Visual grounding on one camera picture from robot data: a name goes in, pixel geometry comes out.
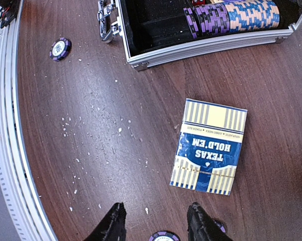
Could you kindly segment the Texas Hold'em card box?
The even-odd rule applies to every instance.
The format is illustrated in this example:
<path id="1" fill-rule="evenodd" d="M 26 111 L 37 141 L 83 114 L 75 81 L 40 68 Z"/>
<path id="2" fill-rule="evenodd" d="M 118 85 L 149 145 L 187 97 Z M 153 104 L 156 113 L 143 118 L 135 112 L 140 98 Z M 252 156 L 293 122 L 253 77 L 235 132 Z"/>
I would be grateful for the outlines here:
<path id="1" fill-rule="evenodd" d="M 186 99 L 170 185 L 230 195 L 247 110 Z"/>

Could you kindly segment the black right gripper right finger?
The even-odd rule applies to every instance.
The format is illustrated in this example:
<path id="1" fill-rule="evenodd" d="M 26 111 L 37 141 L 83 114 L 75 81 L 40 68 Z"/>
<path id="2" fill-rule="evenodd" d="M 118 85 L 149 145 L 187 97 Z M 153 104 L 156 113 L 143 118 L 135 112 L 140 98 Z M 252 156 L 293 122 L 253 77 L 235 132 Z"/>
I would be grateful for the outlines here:
<path id="1" fill-rule="evenodd" d="M 197 202 L 193 202 L 187 211 L 188 240 L 191 241 L 216 241 L 232 239 L 221 231 L 214 223 L 214 219 L 207 214 Z"/>

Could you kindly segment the red translucent die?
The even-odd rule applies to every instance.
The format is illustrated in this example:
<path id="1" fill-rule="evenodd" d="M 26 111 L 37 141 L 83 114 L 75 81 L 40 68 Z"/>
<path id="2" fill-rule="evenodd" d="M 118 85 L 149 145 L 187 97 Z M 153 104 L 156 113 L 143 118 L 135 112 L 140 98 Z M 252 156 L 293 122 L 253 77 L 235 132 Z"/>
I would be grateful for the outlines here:
<path id="1" fill-rule="evenodd" d="M 205 5 L 206 0 L 191 0 L 193 6 L 200 6 L 200 5 Z"/>

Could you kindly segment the aluminium poker case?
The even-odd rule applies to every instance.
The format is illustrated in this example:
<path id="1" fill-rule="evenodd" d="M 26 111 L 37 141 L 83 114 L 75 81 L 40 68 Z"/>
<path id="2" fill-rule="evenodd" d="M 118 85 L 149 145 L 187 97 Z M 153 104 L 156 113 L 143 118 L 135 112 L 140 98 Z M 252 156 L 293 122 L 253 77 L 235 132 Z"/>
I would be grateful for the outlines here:
<path id="1" fill-rule="evenodd" d="M 120 36 L 133 69 L 281 42 L 302 29 L 302 1 L 98 1 L 100 38 Z"/>

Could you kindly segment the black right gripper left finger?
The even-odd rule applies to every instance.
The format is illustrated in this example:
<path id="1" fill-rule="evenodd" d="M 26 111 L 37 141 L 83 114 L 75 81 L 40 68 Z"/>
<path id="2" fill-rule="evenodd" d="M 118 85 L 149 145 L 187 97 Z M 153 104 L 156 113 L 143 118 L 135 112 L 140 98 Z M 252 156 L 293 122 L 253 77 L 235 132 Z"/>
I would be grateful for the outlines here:
<path id="1" fill-rule="evenodd" d="M 125 241 L 126 240 L 126 210 L 122 202 L 112 205 L 92 233 L 84 240 Z"/>

